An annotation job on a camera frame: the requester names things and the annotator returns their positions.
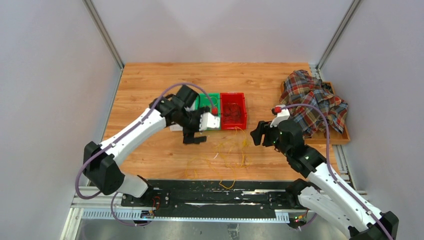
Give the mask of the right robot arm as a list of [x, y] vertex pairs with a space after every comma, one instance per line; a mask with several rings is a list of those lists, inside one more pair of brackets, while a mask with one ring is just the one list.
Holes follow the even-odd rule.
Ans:
[[341, 231], [350, 240], [394, 240], [399, 219], [382, 212], [357, 193], [315, 148], [305, 144], [300, 125], [283, 120], [277, 125], [259, 121], [250, 132], [256, 146], [274, 147], [304, 179], [286, 188], [286, 203], [307, 208]]

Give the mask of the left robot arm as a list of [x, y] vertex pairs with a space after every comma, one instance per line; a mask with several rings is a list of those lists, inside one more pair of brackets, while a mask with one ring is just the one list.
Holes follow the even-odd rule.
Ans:
[[205, 136], [195, 137], [195, 133], [219, 126], [219, 119], [213, 106], [188, 110], [199, 97], [195, 86], [188, 82], [169, 86], [123, 130], [101, 143], [89, 142], [75, 178], [77, 196], [89, 200], [99, 194], [122, 193], [133, 196], [142, 207], [149, 206], [153, 188], [143, 177], [121, 171], [120, 165], [148, 138], [175, 124], [182, 127], [185, 145], [207, 140]]

